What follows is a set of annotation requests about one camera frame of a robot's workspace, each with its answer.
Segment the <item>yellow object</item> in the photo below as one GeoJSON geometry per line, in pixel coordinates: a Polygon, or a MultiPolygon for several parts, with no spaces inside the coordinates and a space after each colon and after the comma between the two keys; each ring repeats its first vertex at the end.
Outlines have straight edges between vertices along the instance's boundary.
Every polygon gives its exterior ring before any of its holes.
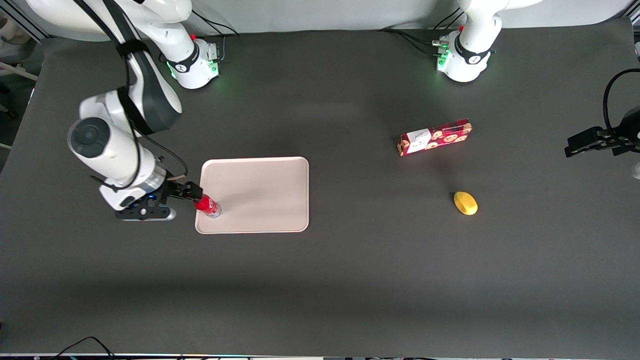
{"type": "Polygon", "coordinates": [[[458,210],[465,215],[473,215],[478,211],[478,204],[469,193],[456,192],[453,195],[453,203],[455,203],[458,210]]]}

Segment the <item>plastic tray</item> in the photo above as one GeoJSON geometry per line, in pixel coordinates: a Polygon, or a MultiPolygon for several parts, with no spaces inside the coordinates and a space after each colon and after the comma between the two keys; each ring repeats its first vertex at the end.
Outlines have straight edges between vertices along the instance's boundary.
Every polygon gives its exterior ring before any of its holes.
{"type": "Polygon", "coordinates": [[[201,234],[296,233],[309,224],[305,158],[209,160],[202,165],[200,186],[222,207],[218,218],[196,211],[201,234]]]}

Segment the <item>black cable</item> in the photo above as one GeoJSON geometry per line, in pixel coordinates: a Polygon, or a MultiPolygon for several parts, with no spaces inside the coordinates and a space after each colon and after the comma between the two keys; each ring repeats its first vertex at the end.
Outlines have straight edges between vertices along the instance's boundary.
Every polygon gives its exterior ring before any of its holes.
{"type": "Polygon", "coordinates": [[[80,9],[82,9],[87,15],[89,15],[91,20],[93,20],[96,23],[96,25],[98,25],[98,27],[105,33],[105,35],[107,35],[107,37],[112,42],[119,44],[118,39],[113,34],[111,29],[109,29],[107,24],[105,24],[104,21],[100,19],[98,14],[96,14],[95,11],[89,5],[86,4],[86,2],[84,2],[83,0],[74,0],[74,2],[76,3],[76,5],[80,6],[80,9]]]}
{"type": "Polygon", "coordinates": [[[222,33],[222,31],[218,30],[218,28],[216,28],[216,26],[214,26],[213,24],[211,24],[205,17],[203,17],[202,15],[200,15],[199,13],[193,12],[197,17],[201,18],[204,22],[207,23],[207,25],[209,25],[213,30],[217,31],[218,34],[220,34],[221,37],[225,37],[226,35],[222,33]]]}
{"type": "MultiPolygon", "coordinates": [[[[216,26],[214,26],[213,24],[217,24],[217,22],[213,22],[205,17],[203,17],[202,15],[200,15],[199,13],[193,12],[197,17],[201,18],[207,25],[209,25],[212,29],[216,30],[220,36],[222,37],[222,55],[220,56],[220,58],[218,59],[218,61],[223,61],[225,59],[225,55],[226,55],[226,47],[227,47],[227,36],[222,33],[222,31],[220,31],[218,28],[216,28],[216,26]]],[[[239,33],[236,33],[236,31],[234,30],[234,33],[237,36],[240,36],[239,33]]]]}
{"type": "Polygon", "coordinates": [[[416,43],[412,42],[410,38],[405,37],[403,34],[398,34],[401,38],[405,39],[411,46],[413,46],[416,50],[420,51],[422,54],[430,55],[431,53],[426,51],[425,49],[420,48],[416,43]]]}
{"type": "Polygon", "coordinates": [[[615,131],[613,130],[613,127],[611,126],[611,122],[609,121],[609,92],[611,91],[611,87],[613,86],[613,83],[615,83],[620,76],[624,74],[628,74],[630,72],[640,72],[640,69],[623,70],[617,73],[616,75],[614,75],[613,78],[609,80],[607,87],[604,89],[604,96],[602,97],[602,115],[604,116],[604,124],[607,127],[607,131],[611,134],[611,136],[613,137],[613,140],[616,142],[616,144],[618,144],[618,146],[620,146],[623,149],[626,149],[627,151],[640,152],[639,149],[636,149],[634,146],[627,145],[622,140],[620,140],[619,136],[616,135],[615,131]]]}
{"type": "Polygon", "coordinates": [[[177,175],[177,176],[173,176],[173,177],[169,177],[167,178],[167,180],[171,181],[171,180],[176,180],[176,179],[180,179],[182,177],[186,177],[189,174],[189,165],[187,165],[187,163],[180,157],[177,156],[173,151],[167,149],[165,146],[163,146],[162,144],[160,144],[159,142],[155,141],[154,139],[150,138],[148,135],[142,133],[141,131],[139,131],[138,129],[136,129],[136,127],[133,127],[140,135],[142,135],[143,138],[147,139],[147,141],[149,141],[150,143],[154,144],[156,147],[162,149],[164,152],[166,152],[167,154],[171,155],[174,159],[176,159],[184,168],[184,172],[181,175],[177,175]]]}
{"type": "Polygon", "coordinates": [[[204,22],[208,23],[209,25],[222,26],[223,28],[227,28],[227,29],[233,31],[234,34],[236,34],[237,37],[240,37],[240,34],[236,31],[236,29],[231,28],[230,26],[227,26],[227,25],[224,25],[224,24],[220,24],[219,22],[211,21],[211,20],[207,19],[206,17],[204,17],[204,16],[200,15],[199,13],[197,13],[195,10],[193,10],[192,12],[193,12],[194,15],[196,15],[199,18],[201,18],[202,20],[204,20],[204,22]]]}
{"type": "Polygon", "coordinates": [[[460,8],[455,9],[455,11],[453,11],[452,13],[450,13],[450,14],[449,14],[449,16],[447,16],[446,18],[444,18],[444,19],[440,20],[440,22],[439,22],[438,24],[436,24],[436,26],[434,26],[434,27],[433,27],[433,29],[434,29],[434,30],[437,30],[437,29],[438,29],[438,27],[439,27],[443,22],[445,22],[448,18],[450,18],[450,17],[452,17],[453,15],[455,15],[455,14],[458,12],[458,10],[460,10],[460,8]]]}
{"type": "Polygon", "coordinates": [[[461,12],[461,13],[459,13],[459,14],[458,14],[458,16],[456,16],[456,18],[455,18],[455,19],[453,19],[453,21],[452,21],[452,22],[450,22],[450,23],[449,23],[449,25],[447,25],[447,27],[446,27],[445,29],[449,29],[449,27],[450,27],[451,25],[453,25],[453,23],[454,23],[454,22],[456,22],[456,20],[458,20],[458,19],[462,16],[462,14],[464,14],[464,13],[465,13],[465,12],[461,12]]]}
{"type": "Polygon", "coordinates": [[[420,42],[422,44],[431,44],[430,41],[423,40],[421,38],[415,37],[415,36],[407,33],[406,31],[402,31],[402,30],[398,30],[398,29],[384,28],[384,29],[380,29],[378,31],[381,31],[383,33],[393,33],[393,34],[398,34],[398,35],[405,35],[405,36],[407,36],[407,37],[409,37],[409,38],[411,38],[411,39],[413,39],[413,40],[415,40],[417,42],[420,42]]]}
{"type": "Polygon", "coordinates": [[[95,342],[97,342],[98,344],[100,344],[100,346],[102,346],[102,348],[104,349],[104,351],[106,351],[106,353],[107,353],[107,355],[109,356],[109,358],[110,358],[111,360],[114,360],[114,358],[115,358],[114,353],[112,353],[112,352],[111,352],[111,350],[109,350],[109,348],[108,348],[107,346],[105,346],[105,344],[103,344],[103,343],[102,343],[100,340],[98,340],[98,338],[96,338],[95,336],[87,336],[86,338],[84,338],[84,339],[82,339],[82,340],[79,340],[79,341],[77,341],[77,342],[75,342],[75,343],[73,343],[73,344],[71,344],[71,345],[69,345],[69,346],[65,347],[64,349],[62,349],[62,351],[61,351],[61,352],[58,352],[58,354],[57,354],[57,355],[55,355],[55,356],[53,356],[53,357],[50,357],[50,360],[57,359],[60,355],[62,355],[62,354],[64,354],[65,352],[67,352],[67,350],[69,350],[70,348],[72,348],[72,347],[74,347],[74,346],[76,346],[76,345],[80,344],[81,342],[83,342],[83,341],[85,341],[85,340],[88,340],[88,339],[92,339],[92,340],[94,340],[95,342]]]}

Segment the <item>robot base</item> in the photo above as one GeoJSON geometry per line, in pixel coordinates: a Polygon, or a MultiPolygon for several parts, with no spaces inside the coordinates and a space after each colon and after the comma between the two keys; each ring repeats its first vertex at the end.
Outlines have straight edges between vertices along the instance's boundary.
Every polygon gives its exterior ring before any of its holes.
{"type": "MultiPolygon", "coordinates": [[[[453,44],[458,34],[460,34],[458,30],[452,31],[448,35],[440,37],[440,41],[446,41],[449,42],[449,44],[453,44]]],[[[483,59],[480,59],[479,62],[475,64],[467,64],[465,59],[455,50],[455,47],[451,47],[451,53],[446,57],[446,59],[438,58],[436,70],[444,72],[454,81],[459,83],[468,83],[469,81],[475,80],[478,75],[486,69],[486,61],[489,59],[490,55],[491,53],[487,53],[487,55],[483,59]]]]}
{"type": "Polygon", "coordinates": [[[196,39],[194,43],[199,48],[199,54],[198,59],[190,66],[189,70],[181,72],[180,69],[175,69],[167,63],[173,78],[187,89],[202,88],[220,74],[216,44],[210,44],[202,39],[196,39]]]}

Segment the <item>cable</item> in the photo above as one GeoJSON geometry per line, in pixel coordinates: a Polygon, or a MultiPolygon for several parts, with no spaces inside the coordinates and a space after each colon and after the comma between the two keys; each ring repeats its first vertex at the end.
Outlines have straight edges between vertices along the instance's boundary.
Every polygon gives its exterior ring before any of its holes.
{"type": "Polygon", "coordinates": [[[602,115],[604,116],[604,124],[607,127],[607,131],[611,134],[611,136],[613,137],[613,140],[616,142],[616,144],[618,144],[618,146],[620,146],[623,149],[626,149],[627,151],[640,152],[639,149],[636,149],[631,145],[627,145],[622,140],[620,140],[620,137],[616,135],[616,132],[613,130],[613,127],[611,127],[611,122],[609,121],[609,92],[611,91],[611,87],[613,86],[613,83],[615,83],[620,76],[624,74],[628,74],[630,72],[640,72],[640,69],[623,70],[617,73],[616,75],[614,75],[613,78],[609,80],[607,87],[604,89],[604,96],[602,97],[602,115]]]}
{"type": "MultiPolygon", "coordinates": [[[[214,26],[213,24],[217,24],[220,26],[224,26],[226,28],[231,29],[228,26],[222,25],[222,24],[218,24],[217,22],[213,22],[207,18],[205,18],[204,16],[200,15],[199,13],[193,12],[197,17],[201,18],[207,25],[209,25],[213,30],[216,30],[220,36],[222,37],[222,55],[220,56],[220,59],[218,59],[218,61],[222,62],[225,59],[225,55],[226,55],[226,47],[227,47],[227,35],[223,34],[222,31],[220,31],[218,28],[216,28],[216,26],[214,26]]],[[[237,36],[240,36],[239,33],[237,33],[235,30],[231,29],[237,36]]]]}
{"type": "Polygon", "coordinates": [[[110,358],[111,360],[114,360],[114,358],[115,358],[114,353],[112,353],[112,352],[111,352],[111,350],[109,350],[109,348],[108,348],[107,346],[105,346],[105,344],[103,344],[103,343],[102,343],[100,340],[98,340],[98,338],[96,338],[95,336],[87,336],[86,338],[84,338],[84,339],[82,339],[82,340],[80,340],[80,341],[77,341],[77,342],[75,342],[75,343],[73,343],[73,344],[71,344],[71,345],[69,345],[69,346],[65,347],[64,349],[62,349],[62,351],[61,351],[61,352],[58,352],[58,354],[57,354],[57,355],[55,355],[55,356],[53,356],[53,357],[50,357],[50,360],[57,359],[60,355],[62,355],[62,354],[64,354],[65,352],[67,352],[67,350],[69,350],[70,348],[72,348],[72,347],[74,347],[74,346],[76,346],[76,345],[80,344],[81,342],[83,342],[83,341],[85,341],[85,340],[88,340],[88,339],[92,339],[92,340],[94,340],[95,342],[97,342],[98,344],[100,344],[100,346],[102,346],[102,348],[104,349],[104,351],[106,351],[106,353],[107,353],[107,355],[109,356],[109,358],[110,358]]]}
{"type": "Polygon", "coordinates": [[[439,27],[443,22],[445,22],[448,18],[450,18],[450,17],[452,17],[453,15],[455,15],[455,14],[458,12],[458,10],[460,10],[460,7],[458,7],[457,9],[455,9],[455,11],[453,11],[452,13],[450,13],[450,14],[449,14],[449,16],[447,16],[446,18],[444,18],[444,19],[440,20],[440,22],[439,22],[438,24],[436,24],[436,26],[434,26],[434,27],[433,27],[433,30],[437,30],[437,29],[438,29],[438,27],[439,27]]]}
{"type": "Polygon", "coordinates": [[[420,42],[422,44],[431,44],[430,41],[423,40],[421,38],[415,37],[415,36],[407,33],[406,31],[402,31],[402,30],[398,30],[398,29],[383,28],[383,29],[380,29],[378,31],[381,31],[383,33],[393,33],[393,34],[398,34],[398,35],[405,35],[405,36],[408,36],[409,38],[411,38],[411,39],[413,39],[413,40],[415,40],[417,42],[420,42]]]}
{"type": "Polygon", "coordinates": [[[180,175],[177,176],[173,176],[173,177],[168,177],[167,180],[172,181],[172,180],[177,180],[177,179],[182,179],[183,177],[186,177],[189,174],[189,165],[187,165],[187,163],[180,157],[177,156],[173,151],[167,149],[165,146],[163,146],[162,144],[160,144],[159,142],[155,141],[154,139],[150,138],[149,135],[146,135],[144,133],[142,133],[141,131],[139,131],[138,129],[136,129],[135,126],[133,126],[133,128],[140,134],[142,135],[143,138],[147,139],[147,141],[149,141],[150,143],[154,144],[156,147],[162,149],[164,152],[166,152],[167,154],[171,155],[174,159],[176,159],[184,168],[184,172],[180,175]]]}
{"type": "Polygon", "coordinates": [[[209,20],[207,18],[205,18],[204,16],[200,15],[199,13],[193,12],[197,17],[201,18],[204,22],[207,23],[207,25],[209,25],[213,30],[217,31],[218,34],[220,34],[221,37],[225,37],[225,34],[222,33],[222,31],[218,30],[218,28],[216,28],[215,26],[213,26],[213,24],[211,24],[209,22],[209,20]]]}
{"type": "Polygon", "coordinates": [[[223,28],[227,28],[231,31],[234,32],[234,34],[236,34],[237,37],[240,37],[240,34],[236,31],[236,29],[231,28],[230,26],[224,25],[224,24],[220,24],[219,22],[215,22],[215,21],[211,21],[209,19],[207,19],[206,17],[200,15],[199,13],[197,13],[195,10],[192,11],[194,15],[196,15],[197,17],[201,18],[202,20],[204,20],[206,23],[208,23],[209,25],[218,25],[218,26],[222,26],[223,28]]]}
{"type": "Polygon", "coordinates": [[[453,19],[453,21],[452,21],[452,22],[450,22],[450,23],[449,23],[449,25],[447,25],[447,27],[446,27],[445,29],[449,29],[449,27],[450,27],[451,25],[453,25],[453,23],[454,23],[454,22],[456,22],[456,20],[458,20],[458,19],[462,16],[462,14],[464,14],[464,13],[465,13],[465,12],[461,12],[461,13],[459,13],[459,14],[458,14],[458,16],[456,16],[456,18],[455,18],[455,19],[453,19]]]}
{"type": "Polygon", "coordinates": [[[411,44],[411,46],[413,46],[416,50],[420,51],[422,54],[426,54],[426,55],[431,54],[425,49],[420,48],[416,43],[412,42],[411,39],[406,37],[405,35],[403,34],[398,34],[398,35],[400,35],[401,38],[405,39],[409,44],[411,44]]]}
{"type": "Polygon", "coordinates": [[[225,55],[227,53],[226,47],[227,47],[227,37],[223,37],[222,38],[222,56],[220,56],[220,61],[225,59],[225,55]]]}

